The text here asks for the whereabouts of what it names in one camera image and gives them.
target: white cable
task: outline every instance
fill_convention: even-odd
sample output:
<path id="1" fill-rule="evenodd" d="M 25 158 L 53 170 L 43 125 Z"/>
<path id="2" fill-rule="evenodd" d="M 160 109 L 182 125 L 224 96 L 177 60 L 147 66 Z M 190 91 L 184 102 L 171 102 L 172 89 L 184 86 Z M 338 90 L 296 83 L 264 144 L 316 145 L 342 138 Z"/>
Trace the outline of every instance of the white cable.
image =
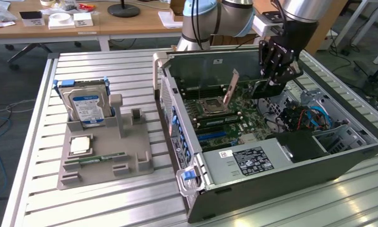
<path id="1" fill-rule="evenodd" d="M 120 2 L 120 0 L 96 0 L 96 1 L 92 1 L 92 0 L 77 0 L 77 2 L 100 2 L 100 1 L 111 1 L 111 2 Z M 149 4 L 144 4 L 144 3 L 140 3 L 137 1 L 125 1 L 131 4 L 135 4 L 135 5 L 141 5 L 141 6 L 147 6 L 149 8 L 153 8 L 153 9 L 160 9 L 160 10 L 169 10 L 169 7 L 167 8 L 161 8 L 161 7 L 157 7 L 157 6 L 152 6 Z"/>
<path id="2" fill-rule="evenodd" d="M 36 101 L 36 99 L 27 99 L 27 100 L 23 100 L 20 102 L 11 103 L 4 109 L 0 109 L 0 112 L 8 111 L 8 112 L 13 112 L 13 113 L 24 113 L 24 112 L 32 111 L 33 108 L 28 109 L 28 110 L 20 110 L 20 111 L 11 111 L 9 109 L 15 108 L 19 104 L 29 103 L 29 102 L 35 102 L 35 101 Z"/>

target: aluminum table surface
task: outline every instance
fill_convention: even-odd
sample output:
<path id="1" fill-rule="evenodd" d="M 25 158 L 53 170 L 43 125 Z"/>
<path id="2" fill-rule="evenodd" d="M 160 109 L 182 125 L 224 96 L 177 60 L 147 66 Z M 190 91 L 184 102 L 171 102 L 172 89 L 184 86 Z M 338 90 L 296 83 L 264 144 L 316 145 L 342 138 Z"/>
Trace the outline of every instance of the aluminum table surface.
<path id="1" fill-rule="evenodd" d="M 153 100 L 152 60 L 159 51 L 169 49 L 64 53 L 48 60 L 3 226 L 378 226 L 378 155 L 334 181 L 208 221 L 186 222 Z M 306 52 L 301 60 L 378 127 L 378 113 L 369 104 Z M 59 191 L 68 116 L 52 81 L 104 76 L 111 81 L 111 92 L 124 96 L 121 111 L 127 113 L 131 108 L 141 107 L 145 112 L 156 171 L 151 175 Z M 298 81 L 306 89 L 317 87 L 306 76 Z"/>

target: gray plastic part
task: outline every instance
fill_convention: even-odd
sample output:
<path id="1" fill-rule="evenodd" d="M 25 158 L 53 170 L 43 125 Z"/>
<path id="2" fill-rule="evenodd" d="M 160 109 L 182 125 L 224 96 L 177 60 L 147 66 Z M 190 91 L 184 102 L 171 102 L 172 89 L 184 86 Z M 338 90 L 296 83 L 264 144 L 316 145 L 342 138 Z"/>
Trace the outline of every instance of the gray plastic part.
<path id="1" fill-rule="evenodd" d="M 59 171 L 59 190 L 153 173 L 153 157 L 147 124 L 132 125 L 132 114 L 120 115 L 120 106 L 115 104 L 121 104 L 121 98 L 116 96 L 111 95 L 109 100 L 111 106 L 116 109 L 116 116 L 105 118 L 105 126 L 84 128 L 81 131 L 71 131 L 69 127 L 67 128 Z M 123 130 L 120 129 L 120 122 L 125 123 Z M 87 156 L 84 154 L 84 158 L 99 157 L 99 159 L 93 159 L 92 163 L 84 161 L 84 164 L 65 164 L 65 161 L 76 159 L 76 156 L 69 156 L 71 139 L 81 136 L 91 137 L 92 155 Z M 111 159 L 103 158 L 123 152 L 125 154 L 115 155 Z M 119 168 L 119 166 L 123 167 L 124 165 L 128 166 L 128 170 Z"/>
<path id="2" fill-rule="evenodd" d="M 73 162 L 73 163 L 63 164 L 63 168 L 65 171 L 69 171 L 69 170 L 81 168 L 81 165 L 79 162 Z"/>
<path id="3" fill-rule="evenodd" d="M 117 125 L 119 125 L 119 121 L 117 121 L 116 117 L 105 118 L 105 126 L 107 127 L 115 127 Z"/>
<path id="4" fill-rule="evenodd" d="M 83 131 L 84 127 L 81 121 L 68 122 L 68 128 L 71 131 Z"/>
<path id="5" fill-rule="evenodd" d="M 125 175 L 131 173 L 129 164 L 123 163 L 112 166 L 115 176 Z"/>
<path id="6" fill-rule="evenodd" d="M 125 131 L 124 131 L 124 121 L 123 121 L 121 114 L 120 114 L 120 107 L 123 106 L 123 97 L 121 97 L 120 94 L 119 95 L 111 95 L 109 104 L 115 109 L 115 116 L 116 116 L 116 120 L 117 120 L 117 123 L 119 123 L 119 135 L 123 138 L 123 137 L 127 136 L 127 134 L 125 134 Z"/>
<path id="7" fill-rule="evenodd" d="M 136 154 L 136 159 L 137 159 L 137 169 L 140 171 L 147 171 L 148 169 L 152 168 L 152 159 L 148 151 L 145 152 L 145 159 L 139 158 L 137 154 Z"/>
<path id="8" fill-rule="evenodd" d="M 61 177 L 60 181 L 64 185 L 80 183 L 81 179 L 80 179 L 79 172 L 76 171 L 76 172 L 68 173 L 67 175 Z"/>
<path id="9" fill-rule="evenodd" d="M 132 113 L 132 124 L 143 124 L 144 117 L 143 117 L 141 109 L 135 108 L 131 110 L 131 113 Z"/>
<path id="10" fill-rule="evenodd" d="M 131 158 L 131 157 L 129 157 L 127 154 L 124 154 L 124 155 L 117 155 L 117 156 L 113 157 L 113 161 L 115 161 L 115 162 L 123 162 L 123 161 L 128 161 L 129 158 Z"/>

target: black lamp base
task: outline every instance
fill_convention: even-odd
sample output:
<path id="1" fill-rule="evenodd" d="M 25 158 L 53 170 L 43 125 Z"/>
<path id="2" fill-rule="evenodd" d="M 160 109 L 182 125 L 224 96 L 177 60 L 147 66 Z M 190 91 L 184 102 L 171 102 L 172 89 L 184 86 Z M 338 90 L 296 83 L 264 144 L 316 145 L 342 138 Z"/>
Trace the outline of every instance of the black lamp base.
<path id="1" fill-rule="evenodd" d="M 121 4 L 116 4 L 108 7 L 108 13 L 116 17 L 135 17 L 140 14 L 140 8 L 125 4 L 125 8 Z"/>

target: blue hard drive label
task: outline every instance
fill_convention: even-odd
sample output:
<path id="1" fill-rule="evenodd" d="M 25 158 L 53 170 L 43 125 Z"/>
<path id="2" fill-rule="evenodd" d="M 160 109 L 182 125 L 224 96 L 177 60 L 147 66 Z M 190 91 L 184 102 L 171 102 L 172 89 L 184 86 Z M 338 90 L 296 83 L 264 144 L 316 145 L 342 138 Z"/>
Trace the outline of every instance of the blue hard drive label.
<path id="1" fill-rule="evenodd" d="M 99 96 L 73 97 L 73 102 L 81 122 L 95 124 L 104 121 L 103 108 L 99 106 Z"/>

